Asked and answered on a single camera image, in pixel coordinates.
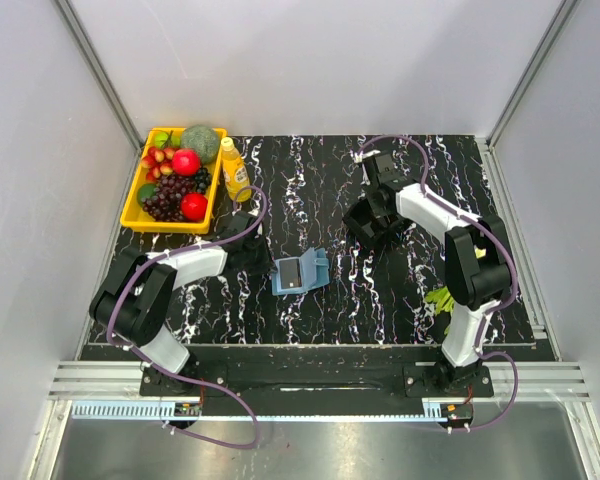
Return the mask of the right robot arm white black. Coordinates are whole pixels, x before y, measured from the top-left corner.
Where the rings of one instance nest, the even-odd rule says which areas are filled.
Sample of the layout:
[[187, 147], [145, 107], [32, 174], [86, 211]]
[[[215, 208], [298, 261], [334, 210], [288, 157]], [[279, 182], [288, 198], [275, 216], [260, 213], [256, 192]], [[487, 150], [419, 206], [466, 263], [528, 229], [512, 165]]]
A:
[[458, 395], [471, 382], [467, 366], [482, 353], [492, 313], [517, 289], [504, 224], [497, 216], [466, 212], [404, 176], [388, 154], [375, 151], [357, 164], [369, 184], [343, 220], [361, 245], [372, 249], [388, 233], [413, 223], [444, 246], [444, 283], [455, 306], [442, 344], [448, 362], [436, 369], [434, 379], [442, 393]]

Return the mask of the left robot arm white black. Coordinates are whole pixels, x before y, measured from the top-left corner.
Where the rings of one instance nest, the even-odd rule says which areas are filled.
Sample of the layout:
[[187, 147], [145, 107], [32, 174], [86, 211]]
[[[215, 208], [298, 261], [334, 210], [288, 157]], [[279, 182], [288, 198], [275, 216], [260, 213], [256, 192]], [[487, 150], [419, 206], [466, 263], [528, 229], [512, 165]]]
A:
[[104, 327], [112, 324], [113, 339], [163, 368], [164, 386], [185, 395], [195, 387], [197, 372], [188, 349], [166, 326], [172, 293], [231, 271], [263, 275], [271, 267], [261, 220], [238, 211], [213, 242], [202, 241], [179, 254], [130, 250], [120, 255], [91, 300], [89, 315]]

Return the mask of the blue card holder wallet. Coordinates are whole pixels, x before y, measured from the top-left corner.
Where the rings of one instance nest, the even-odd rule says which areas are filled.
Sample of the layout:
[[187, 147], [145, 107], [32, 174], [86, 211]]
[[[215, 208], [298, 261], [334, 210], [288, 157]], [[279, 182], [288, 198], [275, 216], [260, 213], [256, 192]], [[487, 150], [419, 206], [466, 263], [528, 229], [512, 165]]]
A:
[[271, 273], [274, 296], [305, 294], [330, 282], [330, 264], [324, 248], [309, 248], [299, 257], [276, 259], [274, 265]]

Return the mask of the black VIP credit card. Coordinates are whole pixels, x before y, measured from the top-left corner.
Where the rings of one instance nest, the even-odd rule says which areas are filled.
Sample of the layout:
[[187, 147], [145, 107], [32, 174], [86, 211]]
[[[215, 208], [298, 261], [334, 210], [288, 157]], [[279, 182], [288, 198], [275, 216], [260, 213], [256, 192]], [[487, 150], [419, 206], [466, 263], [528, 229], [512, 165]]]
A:
[[278, 276], [283, 290], [302, 286], [300, 261], [298, 258], [288, 258], [279, 261]]

